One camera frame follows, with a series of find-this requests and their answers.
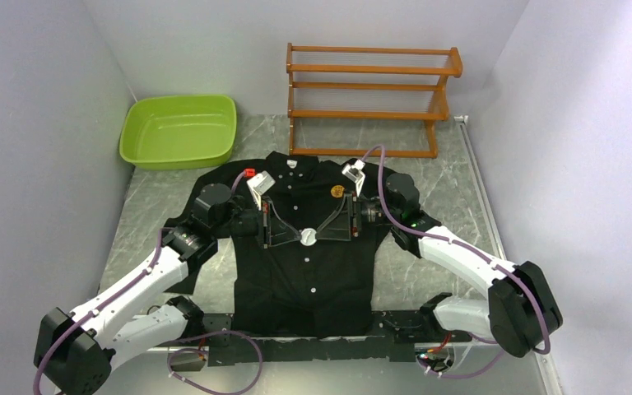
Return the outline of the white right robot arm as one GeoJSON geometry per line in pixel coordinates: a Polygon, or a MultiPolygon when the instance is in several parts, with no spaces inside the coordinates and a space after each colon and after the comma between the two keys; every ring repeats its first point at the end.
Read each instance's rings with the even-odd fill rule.
{"type": "Polygon", "coordinates": [[[450,332],[466,332],[515,357],[549,353],[550,335],[563,318],[543,271],[530,261],[512,263],[461,239],[424,212],[419,199],[410,175],[391,174],[379,179],[375,197],[345,194],[322,225],[302,231],[301,242],[352,241],[366,225],[388,227],[401,249],[447,269],[483,297],[466,300],[440,293],[420,307],[414,330],[432,342],[450,332]]]}

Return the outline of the black button shirt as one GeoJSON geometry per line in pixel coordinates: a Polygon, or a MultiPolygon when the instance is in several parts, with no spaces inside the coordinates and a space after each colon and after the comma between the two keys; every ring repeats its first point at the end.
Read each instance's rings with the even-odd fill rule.
{"type": "MultiPolygon", "coordinates": [[[[318,228],[340,205],[332,190],[350,188],[342,165],[272,152],[227,162],[200,176],[190,194],[230,184],[253,168],[275,180],[268,190],[279,217],[295,230],[318,228]]],[[[390,225],[367,224],[352,241],[295,241],[265,249],[254,237],[232,239],[237,268],[232,328],[259,335],[359,336],[371,323],[375,254],[390,225]]]]}

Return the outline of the white round brooch back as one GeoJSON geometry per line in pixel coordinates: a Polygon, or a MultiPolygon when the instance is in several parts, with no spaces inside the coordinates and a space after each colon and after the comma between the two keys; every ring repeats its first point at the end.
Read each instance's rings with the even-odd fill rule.
{"type": "Polygon", "coordinates": [[[305,228],[300,232],[300,242],[304,246],[313,246],[317,242],[317,231],[314,228],[305,228]]]}

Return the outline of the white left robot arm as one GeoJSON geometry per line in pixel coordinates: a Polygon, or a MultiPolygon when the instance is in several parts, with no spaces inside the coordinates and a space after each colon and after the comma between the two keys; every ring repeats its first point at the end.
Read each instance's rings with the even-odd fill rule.
{"type": "Polygon", "coordinates": [[[159,230],[156,246],[137,267],[95,298],[65,312],[54,308],[41,320],[35,347],[32,392],[43,378],[61,394],[93,394],[111,373],[153,346],[184,346],[234,331],[206,329],[204,312],[189,298],[174,297],[152,314],[140,310],[158,295],[200,272],[218,251],[219,239],[255,236],[272,247],[279,221],[265,174],[247,182],[249,198],[225,184],[208,184],[189,199],[188,212],[159,230]]]}

